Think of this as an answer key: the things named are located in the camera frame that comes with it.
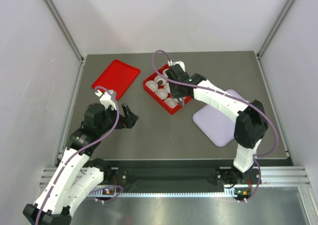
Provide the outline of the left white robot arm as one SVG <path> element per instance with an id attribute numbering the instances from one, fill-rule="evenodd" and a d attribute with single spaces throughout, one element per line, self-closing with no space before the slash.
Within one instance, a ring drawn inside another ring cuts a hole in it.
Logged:
<path id="1" fill-rule="evenodd" d="M 64 155 L 42 194 L 27 204 L 23 215 L 32 225 L 69 225 L 79 205 L 100 183 L 111 181 L 109 162 L 90 160 L 94 150 L 113 130 L 131 129 L 138 121 L 126 104 L 121 115 L 113 106 L 94 103 L 68 141 Z"/>

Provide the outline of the metal serving tongs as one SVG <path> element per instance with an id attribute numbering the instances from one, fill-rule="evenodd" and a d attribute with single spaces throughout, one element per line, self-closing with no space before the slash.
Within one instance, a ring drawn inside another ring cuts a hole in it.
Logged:
<path id="1" fill-rule="evenodd" d="M 185 98 L 184 97 L 181 97 L 181 98 L 177 98 L 177 102 L 180 106 L 184 106 L 185 105 L 185 102 L 184 102 Z"/>

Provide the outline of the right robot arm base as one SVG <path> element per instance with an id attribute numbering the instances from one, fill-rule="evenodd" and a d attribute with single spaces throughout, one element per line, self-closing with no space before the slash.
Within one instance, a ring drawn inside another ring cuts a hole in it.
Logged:
<path id="1" fill-rule="evenodd" d="M 259 169 L 252 168 L 247 172 L 240 172 L 238 169 L 231 168 L 219 168 L 215 170 L 216 181 L 219 185 L 225 188 L 234 188 L 236 185 L 256 185 L 260 178 Z"/>

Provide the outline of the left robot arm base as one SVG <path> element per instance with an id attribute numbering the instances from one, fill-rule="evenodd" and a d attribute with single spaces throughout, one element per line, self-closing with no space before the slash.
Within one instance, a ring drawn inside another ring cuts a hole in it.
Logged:
<path id="1" fill-rule="evenodd" d="M 89 160 L 84 164 L 84 168 L 97 167 L 104 173 L 102 185 L 126 185 L 128 169 L 116 166 L 113 162 L 103 159 Z"/>

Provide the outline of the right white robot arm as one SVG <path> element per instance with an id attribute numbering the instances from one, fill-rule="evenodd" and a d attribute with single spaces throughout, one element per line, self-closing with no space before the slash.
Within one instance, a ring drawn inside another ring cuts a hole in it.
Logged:
<path id="1" fill-rule="evenodd" d="M 200 74 L 189 74 L 184 63 L 168 62 L 165 71 L 172 98 L 179 100 L 190 96 L 206 103 L 223 113 L 235 123 L 234 139 L 238 143 L 234 158 L 232 178 L 237 183 L 244 183 L 250 177 L 250 168 L 254 165 L 253 158 L 257 148 L 268 129 L 264 119 L 264 108 L 261 102 L 246 102 L 240 98 L 217 88 Z"/>

